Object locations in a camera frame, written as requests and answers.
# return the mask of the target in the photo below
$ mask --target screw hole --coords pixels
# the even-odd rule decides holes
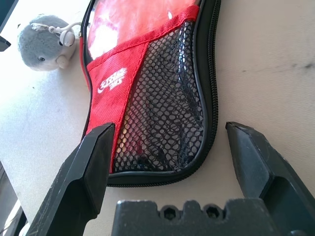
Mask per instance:
[[[212,219],[216,219],[219,217],[219,211],[218,209],[216,209],[215,207],[208,207],[207,209],[207,215],[209,218],[212,218]]]
[[[172,208],[168,208],[164,211],[164,218],[168,220],[173,220],[176,218],[176,211]]]
[[[161,217],[169,221],[179,219],[179,211],[174,206],[164,206],[160,212]]]
[[[208,204],[203,208],[203,211],[210,219],[223,219],[223,212],[217,205]]]

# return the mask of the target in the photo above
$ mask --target zipper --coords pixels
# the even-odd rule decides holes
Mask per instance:
[[[92,0],[90,2],[90,6],[89,8],[92,6],[91,4],[94,3],[94,0]],[[218,126],[218,120],[219,120],[219,103],[218,103],[218,91],[217,91],[217,81],[216,81],[216,66],[215,66],[215,38],[216,38],[216,31],[217,31],[217,24],[218,24],[218,19],[219,19],[219,12],[220,12],[220,4],[221,4],[221,0],[216,0],[215,1],[215,5],[213,8],[213,14],[212,14],[212,18],[210,21],[210,27],[209,27],[209,33],[208,33],[208,66],[209,66],[209,72],[210,72],[210,87],[211,87],[211,97],[212,97],[212,124],[211,124],[211,131],[210,131],[210,138],[208,141],[208,145],[204,148],[204,154],[202,156],[200,156],[196,162],[193,164],[193,167],[191,167],[190,170],[187,170],[187,173],[181,174],[181,176],[179,176],[178,178],[174,179],[174,180],[170,180],[170,181],[165,181],[162,180],[161,182],[157,182],[157,183],[135,183],[135,184],[112,184],[112,183],[108,183],[107,186],[109,187],[152,187],[152,186],[162,186],[162,185],[167,185],[167,184],[172,184],[172,183],[176,183],[179,182],[183,179],[188,178],[189,176],[191,176],[192,174],[194,174],[203,164],[203,162],[205,161],[213,143],[216,137],[216,133],[217,133],[217,126]],[[89,13],[86,13],[85,15],[85,19],[83,20],[83,22],[85,23],[86,18],[89,17]],[[83,31],[85,27],[85,24],[82,25],[81,31]],[[79,34],[80,38],[82,38],[81,40],[86,40],[85,37],[83,37],[82,33]],[[85,52],[85,42],[83,42],[83,50],[82,53],[83,55],[80,55],[82,57],[82,65],[83,65],[83,72],[86,76],[86,78],[88,78],[89,80],[89,84],[90,84],[90,92],[92,93],[92,83],[91,83],[91,79],[89,77],[88,72],[86,71],[86,65],[85,65],[85,57],[84,57],[84,52]],[[85,135],[86,133],[86,128],[88,125],[88,121],[89,121],[89,115],[88,115],[88,119],[86,122],[86,127],[84,130],[83,135]],[[116,175],[118,173],[115,174],[110,174],[109,175],[109,179],[111,178],[112,175]],[[148,173],[148,175],[143,175],[143,178],[150,178],[150,173]]]

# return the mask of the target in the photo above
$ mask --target red fabric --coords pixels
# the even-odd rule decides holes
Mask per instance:
[[[130,89],[142,64],[148,44],[173,31],[186,20],[195,21],[198,11],[198,6],[190,6],[159,29],[118,45],[88,64],[87,70],[93,89],[87,133],[108,122],[115,124],[110,173],[113,170],[113,157]]]

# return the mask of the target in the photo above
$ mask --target black tool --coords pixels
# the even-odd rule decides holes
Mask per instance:
[[[314,236],[315,200],[266,138],[235,122],[226,125],[236,177],[245,199],[224,210],[195,201],[182,211],[150,201],[119,202],[112,236]],[[102,205],[114,125],[95,128],[62,165],[27,236],[82,236]]]
[[[11,44],[0,36],[0,52],[4,52]]]

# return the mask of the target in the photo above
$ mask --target white logo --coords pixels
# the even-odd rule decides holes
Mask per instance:
[[[121,68],[119,71],[116,71],[107,79],[103,80],[100,83],[99,88],[97,89],[98,93],[102,93],[106,87],[109,87],[109,90],[112,90],[117,85],[120,85],[123,82],[123,78],[127,72],[126,68]]]

